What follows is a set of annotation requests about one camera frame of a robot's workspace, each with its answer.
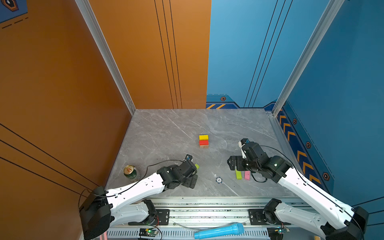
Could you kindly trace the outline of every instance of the wooden block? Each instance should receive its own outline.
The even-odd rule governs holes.
[[[200,135],[199,140],[208,140],[208,135]]]
[[[208,143],[208,140],[200,140],[199,141],[199,145],[201,146],[201,145],[208,145],[209,143]]]
[[[238,171],[238,170],[235,169],[235,172],[236,172],[236,178],[237,178],[238,180],[243,179],[243,177],[241,176],[241,172],[240,172],[240,171]]]
[[[249,180],[250,176],[251,176],[251,171],[245,171],[244,179]]]

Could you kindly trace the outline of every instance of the chevron stripe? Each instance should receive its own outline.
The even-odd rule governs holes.
[[[284,123],[284,128],[283,128],[283,132],[285,133],[285,127],[290,127],[291,125],[289,123]]]
[[[284,116],[284,115],[280,115],[280,125],[281,125],[281,119],[282,118],[287,118],[286,116]]]
[[[294,132],[290,132],[290,131],[288,131],[288,136],[287,136],[287,138],[288,138],[288,142],[289,142],[289,136],[290,135],[294,135],[294,136],[296,136],[296,134],[294,133]]]
[[[305,175],[305,167],[309,167],[310,169],[313,170],[313,167],[312,167],[311,165],[309,165],[309,164],[306,163],[306,162],[303,162],[303,173],[304,173],[304,175]]]
[[[222,104],[222,105],[218,106],[216,109],[220,109],[220,108],[222,108],[223,106],[225,106],[225,104]]]
[[[312,175],[310,174],[310,181],[313,182],[312,180],[315,180],[316,182],[318,182],[319,184],[321,184],[321,182],[320,182],[319,179],[315,178],[314,176],[312,176]]]
[[[300,161],[299,161],[300,155],[302,155],[302,156],[304,156],[304,157],[307,157],[307,154],[305,154],[305,153],[303,153],[303,152],[301,152],[301,151],[298,150],[298,151],[297,151],[297,161],[298,161],[298,162],[300,162]]]

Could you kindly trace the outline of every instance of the pink object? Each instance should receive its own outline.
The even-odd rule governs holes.
[[[250,175],[251,175],[251,171],[245,171],[245,176],[244,176],[245,180],[249,180]]]

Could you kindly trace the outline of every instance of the lime green block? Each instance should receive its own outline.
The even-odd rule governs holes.
[[[238,170],[235,170],[235,171],[236,171],[236,178],[237,178],[237,179],[242,179],[242,177],[241,177],[241,172],[238,171]]]

